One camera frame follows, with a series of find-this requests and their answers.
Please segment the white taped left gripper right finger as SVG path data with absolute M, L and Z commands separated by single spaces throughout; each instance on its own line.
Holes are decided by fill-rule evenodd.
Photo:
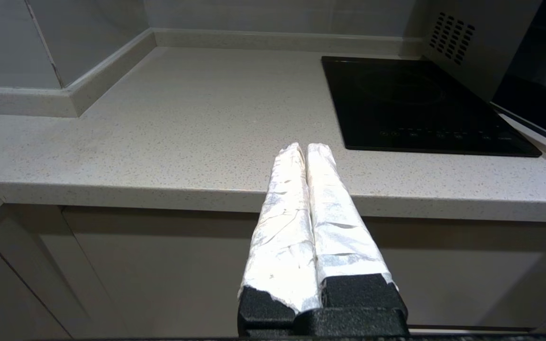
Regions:
M 328 145 L 308 145 L 306 182 L 321 307 L 385 308 L 407 313 Z

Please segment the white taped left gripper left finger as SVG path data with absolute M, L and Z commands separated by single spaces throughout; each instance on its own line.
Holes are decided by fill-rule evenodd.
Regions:
M 298 143 L 274 159 L 237 298 L 240 331 L 288 331 L 298 315 L 321 308 L 306 163 Z

